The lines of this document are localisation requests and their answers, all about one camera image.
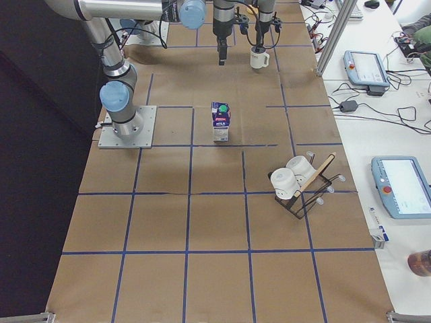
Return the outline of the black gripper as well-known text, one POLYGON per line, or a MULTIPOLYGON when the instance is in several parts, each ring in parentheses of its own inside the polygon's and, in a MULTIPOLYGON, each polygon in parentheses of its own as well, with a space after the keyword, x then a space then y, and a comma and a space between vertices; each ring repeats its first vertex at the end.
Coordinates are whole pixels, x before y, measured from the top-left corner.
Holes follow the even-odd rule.
POLYGON ((257 52, 263 52, 263 43, 264 43, 264 35, 269 31, 269 27, 271 25, 273 18, 272 12, 266 12, 266 11, 259 11, 258 12, 258 19, 259 21, 256 23, 256 51, 257 52))
POLYGON ((234 6, 223 8, 213 7, 213 33, 217 36, 219 66, 223 66, 227 59, 227 40, 232 33, 234 24, 234 6))

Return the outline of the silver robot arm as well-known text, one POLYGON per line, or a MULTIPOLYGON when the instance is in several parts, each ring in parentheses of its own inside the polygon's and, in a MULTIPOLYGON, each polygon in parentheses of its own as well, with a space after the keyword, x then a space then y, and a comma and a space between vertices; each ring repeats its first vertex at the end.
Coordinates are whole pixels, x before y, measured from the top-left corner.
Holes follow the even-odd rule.
POLYGON ((110 80, 100 90, 102 105, 111 118, 114 136, 122 139, 138 136, 150 120, 139 116, 133 105, 137 73, 121 53, 108 19, 180 22, 196 30, 207 12, 204 1, 47 1, 47 5, 57 14, 83 23, 110 80))
POLYGON ((248 37, 248 25, 241 24, 240 32, 247 37, 249 44, 252 46, 252 51, 255 53, 266 52, 264 45, 264 36, 269 31, 270 25, 273 23, 275 1, 258 0, 258 1, 239 1, 251 10, 255 17, 256 40, 253 44, 248 37))

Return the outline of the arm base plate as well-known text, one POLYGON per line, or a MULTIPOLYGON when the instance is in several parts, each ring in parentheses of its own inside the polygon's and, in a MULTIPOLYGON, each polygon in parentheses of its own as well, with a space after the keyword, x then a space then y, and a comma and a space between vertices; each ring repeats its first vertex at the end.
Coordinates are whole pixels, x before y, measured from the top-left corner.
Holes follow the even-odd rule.
POLYGON ((115 123, 106 113, 98 147, 101 149, 151 149, 157 106, 136 106, 134 118, 124 124, 115 123))

